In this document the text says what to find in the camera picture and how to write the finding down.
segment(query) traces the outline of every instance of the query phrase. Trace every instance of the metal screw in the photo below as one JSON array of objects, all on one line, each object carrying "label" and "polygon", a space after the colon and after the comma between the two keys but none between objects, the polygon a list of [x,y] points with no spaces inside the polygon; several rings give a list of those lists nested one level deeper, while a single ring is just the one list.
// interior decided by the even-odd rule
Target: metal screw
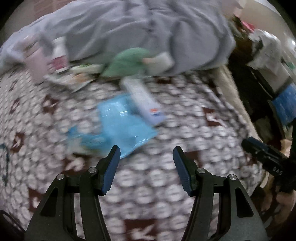
[{"label": "metal screw", "polygon": [[95,167],[90,167],[89,168],[89,173],[95,173],[96,172],[96,168]]},{"label": "metal screw", "polygon": [[65,175],[62,173],[57,175],[58,180],[62,180],[62,179],[64,179],[64,177],[65,177]]},{"label": "metal screw", "polygon": [[229,175],[229,178],[231,179],[231,180],[236,180],[237,179],[237,176],[236,175],[234,175],[234,174],[230,174]]},{"label": "metal screw", "polygon": [[205,169],[203,169],[203,168],[198,168],[198,169],[197,169],[197,172],[203,174],[203,173],[205,173]]}]

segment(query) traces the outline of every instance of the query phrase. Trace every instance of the pink object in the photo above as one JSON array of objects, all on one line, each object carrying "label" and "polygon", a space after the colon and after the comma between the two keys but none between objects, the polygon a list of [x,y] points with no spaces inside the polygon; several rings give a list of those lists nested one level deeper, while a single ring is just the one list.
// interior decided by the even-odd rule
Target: pink object
[{"label": "pink object", "polygon": [[254,29],[256,28],[253,24],[250,24],[250,23],[246,23],[244,21],[242,21],[242,24],[248,29],[250,30],[250,32],[254,32]]},{"label": "pink object", "polygon": [[43,82],[43,76],[48,74],[47,61],[39,46],[37,40],[33,36],[27,36],[23,42],[24,62],[29,69],[32,80],[35,84]]},{"label": "pink object", "polygon": [[54,52],[52,54],[52,64],[56,73],[69,69],[68,53],[65,46],[65,37],[54,40]]}]

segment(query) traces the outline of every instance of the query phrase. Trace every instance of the white bottle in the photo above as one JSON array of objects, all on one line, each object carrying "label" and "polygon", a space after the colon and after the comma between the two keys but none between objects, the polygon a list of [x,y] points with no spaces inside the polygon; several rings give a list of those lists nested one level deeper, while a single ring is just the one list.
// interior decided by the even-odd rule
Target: white bottle
[{"label": "white bottle", "polygon": [[24,53],[24,62],[31,73],[32,81],[36,85],[43,82],[43,76],[48,74],[47,60],[35,36],[27,36],[21,46]]},{"label": "white bottle", "polygon": [[54,51],[52,54],[52,65],[56,73],[69,69],[68,52],[65,45],[65,37],[57,38],[53,41]]},{"label": "white bottle", "polygon": [[147,122],[157,126],[166,119],[160,104],[154,99],[141,79],[127,76],[120,81],[119,85],[130,93],[139,113]]}]

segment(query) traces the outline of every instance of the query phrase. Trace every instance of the beige fabric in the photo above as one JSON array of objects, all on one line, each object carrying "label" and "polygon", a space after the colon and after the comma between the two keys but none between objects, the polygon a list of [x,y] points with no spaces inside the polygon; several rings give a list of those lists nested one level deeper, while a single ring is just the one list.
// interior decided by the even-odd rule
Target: beige fabric
[{"label": "beige fabric", "polygon": [[212,74],[214,75],[215,85],[221,89],[226,101],[231,104],[248,123],[252,137],[261,140],[255,130],[250,116],[248,115],[241,99],[239,98],[239,93],[230,70],[225,65],[222,65],[219,68],[213,69]]}]

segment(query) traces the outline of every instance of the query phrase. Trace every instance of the plastic packaging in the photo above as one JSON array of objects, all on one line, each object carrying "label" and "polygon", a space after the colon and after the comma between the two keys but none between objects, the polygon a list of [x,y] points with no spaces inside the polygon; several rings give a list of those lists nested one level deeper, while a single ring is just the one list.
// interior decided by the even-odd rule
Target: plastic packaging
[{"label": "plastic packaging", "polygon": [[68,153],[106,156],[113,145],[126,157],[157,135],[156,130],[132,113],[130,96],[119,95],[98,105],[102,132],[80,134],[74,127],[68,135]]},{"label": "plastic packaging", "polygon": [[54,51],[52,54],[52,64],[56,73],[69,69],[68,52],[65,45],[66,38],[60,37],[54,40]]},{"label": "plastic packaging", "polygon": [[104,67],[105,65],[103,64],[84,64],[72,67],[71,72],[74,74],[99,74],[103,71]]},{"label": "plastic packaging", "polygon": [[43,76],[48,74],[47,60],[33,36],[27,36],[21,43],[24,51],[24,62],[29,69],[35,84],[43,82]]},{"label": "plastic packaging", "polygon": [[128,76],[122,79],[119,84],[122,89],[130,93],[139,113],[148,123],[156,126],[165,120],[160,104],[156,102],[141,79]]},{"label": "plastic packaging", "polygon": [[47,74],[43,78],[53,84],[58,84],[67,87],[73,92],[76,92],[94,81],[95,78],[81,74]]}]

